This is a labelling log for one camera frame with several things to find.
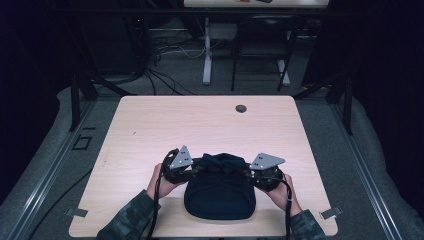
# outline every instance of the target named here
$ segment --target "wrist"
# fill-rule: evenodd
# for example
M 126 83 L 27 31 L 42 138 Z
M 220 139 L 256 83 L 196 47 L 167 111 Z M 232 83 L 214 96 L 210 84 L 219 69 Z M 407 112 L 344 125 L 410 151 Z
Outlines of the wrist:
M 290 209 L 290 217 L 296 216 L 297 214 L 301 213 L 303 210 L 300 207 L 299 204 L 293 203 Z

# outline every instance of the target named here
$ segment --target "hand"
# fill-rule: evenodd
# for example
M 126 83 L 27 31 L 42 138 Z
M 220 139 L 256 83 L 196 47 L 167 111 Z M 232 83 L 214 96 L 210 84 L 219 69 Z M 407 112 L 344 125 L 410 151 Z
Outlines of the hand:
M 302 208 L 300 207 L 299 202 L 296 198 L 296 193 L 294 191 L 293 187 L 293 181 L 290 175 L 284 174 L 286 178 L 286 182 L 289 184 L 291 190 L 292 190 L 292 206 L 290 209 L 290 217 L 300 213 L 302 211 Z M 280 183 L 278 187 L 270 192 L 265 192 L 271 200 L 282 210 L 286 211 L 287 207 L 287 187 L 285 184 Z
M 161 166 L 162 166 L 162 163 L 159 163 L 155 166 L 152 178 L 150 179 L 149 186 L 147 187 L 147 190 L 146 190 L 147 195 L 149 195 L 149 197 L 151 199 L 153 199 L 154 196 L 155 196 L 155 185 L 156 185 L 156 181 L 158 180 L 158 177 L 159 177 Z M 184 183 L 179 183 L 179 184 L 170 183 L 168 180 L 166 180 L 164 177 L 162 177 L 161 182 L 160 182 L 160 188 L 159 188 L 159 198 L 165 197 L 172 190 L 174 190 L 176 187 L 178 187 L 182 184 L 184 184 Z

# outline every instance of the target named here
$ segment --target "person's left hand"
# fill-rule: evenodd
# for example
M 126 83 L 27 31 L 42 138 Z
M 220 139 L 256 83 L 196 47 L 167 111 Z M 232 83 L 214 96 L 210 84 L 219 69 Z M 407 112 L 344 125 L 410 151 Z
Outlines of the person's left hand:
M 146 190 L 147 195 L 149 195 L 149 197 L 151 199 L 153 199 L 154 196 L 155 196 L 155 185 L 156 185 L 156 181 L 158 180 L 158 177 L 159 177 L 161 166 L 162 166 L 162 163 L 158 163 L 155 166 L 152 178 L 150 179 L 149 186 L 147 187 L 147 190 Z M 173 184 L 173 183 L 169 182 L 168 180 L 166 180 L 164 177 L 162 177 L 161 182 L 160 182 L 160 188 L 159 188 L 159 198 L 165 197 L 170 192 L 172 192 L 172 190 L 174 190 L 176 187 L 178 187 L 182 184 L 184 184 L 184 183 Z

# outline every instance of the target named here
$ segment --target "metal bracket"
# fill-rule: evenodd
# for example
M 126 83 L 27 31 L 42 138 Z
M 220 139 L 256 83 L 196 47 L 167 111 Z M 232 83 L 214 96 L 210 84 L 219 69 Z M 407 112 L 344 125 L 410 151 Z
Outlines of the metal bracket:
M 190 156 L 190 152 L 187 147 L 184 145 L 181 147 L 181 150 L 178 152 L 177 156 L 175 156 L 174 160 L 169 166 L 170 169 L 185 167 L 193 164 L 193 159 Z
M 265 170 L 278 164 L 285 163 L 286 160 L 280 157 L 271 156 L 265 153 L 259 153 L 250 165 L 252 170 Z

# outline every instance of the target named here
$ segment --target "wooden table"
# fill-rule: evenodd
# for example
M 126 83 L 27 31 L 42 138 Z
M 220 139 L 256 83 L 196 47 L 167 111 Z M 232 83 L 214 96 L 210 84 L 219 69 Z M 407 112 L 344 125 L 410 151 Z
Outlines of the wooden table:
M 239 113 L 237 105 L 247 111 Z M 153 167 L 169 150 L 186 145 L 192 157 L 230 153 L 251 163 L 263 152 L 282 157 L 280 169 L 294 179 L 300 204 L 310 209 L 327 235 L 337 232 L 296 104 L 288 96 L 131 96 L 122 98 L 79 204 L 73 237 L 92 237 L 146 188 Z M 155 237 L 271 237 L 285 235 L 284 212 L 256 191 L 249 219 L 213 221 L 184 208 L 185 185 L 160 200 Z

